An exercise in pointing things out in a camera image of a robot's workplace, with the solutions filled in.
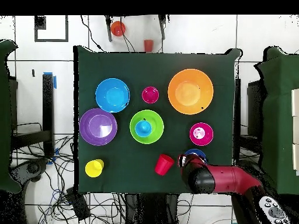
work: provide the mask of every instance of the red cup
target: red cup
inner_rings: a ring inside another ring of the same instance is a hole
[[[152,46],[154,45],[153,40],[144,40],[144,50],[146,53],[152,52]]]
[[[174,162],[175,162],[175,160],[173,160],[168,155],[161,154],[157,161],[157,164],[155,167],[155,172],[161,176],[166,175],[166,173],[171,168],[171,166],[174,164]]]

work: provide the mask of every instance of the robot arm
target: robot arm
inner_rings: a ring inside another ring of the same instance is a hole
[[[182,166],[183,181],[195,193],[244,193],[260,181],[237,166],[207,165],[200,157],[191,157]]]
[[[182,179],[194,194],[227,193],[240,199],[251,224],[290,224],[277,201],[267,195],[262,183],[238,166],[213,166],[195,154],[180,155]]]

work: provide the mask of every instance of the blue bowl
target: blue bowl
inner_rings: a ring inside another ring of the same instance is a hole
[[[96,89],[96,102],[102,110],[108,113],[122,111],[129,101],[128,86],[120,79],[106,79]]]
[[[139,137],[146,138],[152,132],[152,126],[148,121],[141,120],[135,126],[135,132]]]
[[[189,149],[188,151],[185,152],[185,155],[189,155],[191,153],[194,153],[198,156],[201,156],[204,158],[204,162],[207,163],[207,158],[204,152],[202,152],[200,149]]]

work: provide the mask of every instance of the remote control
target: remote control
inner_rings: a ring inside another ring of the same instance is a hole
[[[259,206],[272,224],[290,224],[286,213],[271,197],[264,196],[259,201]]]

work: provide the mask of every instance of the yellow cup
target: yellow cup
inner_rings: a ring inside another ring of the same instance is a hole
[[[99,176],[104,168],[104,162],[100,159],[91,160],[85,166],[85,173],[92,178]]]

